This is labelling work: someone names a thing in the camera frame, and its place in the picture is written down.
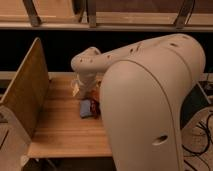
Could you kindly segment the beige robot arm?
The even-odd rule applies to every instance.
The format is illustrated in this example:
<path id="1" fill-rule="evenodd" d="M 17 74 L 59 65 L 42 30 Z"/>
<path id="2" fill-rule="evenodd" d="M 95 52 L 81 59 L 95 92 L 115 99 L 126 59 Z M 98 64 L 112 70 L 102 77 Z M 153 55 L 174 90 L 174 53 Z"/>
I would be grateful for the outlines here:
<path id="1" fill-rule="evenodd" d="M 96 74 L 104 74 L 100 109 L 117 171 L 183 171 L 180 113 L 205 68 L 200 43 L 185 34 L 143 40 L 76 55 L 83 98 Z"/>

